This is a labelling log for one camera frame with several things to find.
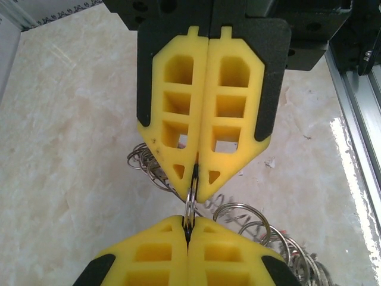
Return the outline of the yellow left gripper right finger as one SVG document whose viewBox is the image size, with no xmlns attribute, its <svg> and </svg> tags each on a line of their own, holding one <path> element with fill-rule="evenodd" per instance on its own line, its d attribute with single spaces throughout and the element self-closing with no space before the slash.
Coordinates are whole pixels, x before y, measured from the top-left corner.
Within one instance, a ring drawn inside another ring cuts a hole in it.
<svg viewBox="0 0 381 286">
<path fill-rule="evenodd" d="M 197 217 L 188 244 L 188 285 L 300 285 L 275 251 Z"/>
</svg>

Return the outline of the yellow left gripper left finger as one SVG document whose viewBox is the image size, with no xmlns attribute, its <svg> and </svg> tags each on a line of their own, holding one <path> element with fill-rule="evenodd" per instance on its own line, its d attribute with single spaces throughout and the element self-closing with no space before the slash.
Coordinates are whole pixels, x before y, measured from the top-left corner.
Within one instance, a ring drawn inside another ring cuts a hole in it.
<svg viewBox="0 0 381 286">
<path fill-rule="evenodd" d="M 186 285 L 188 248 L 182 220 L 170 216 L 102 250 L 74 285 Z"/>
</svg>

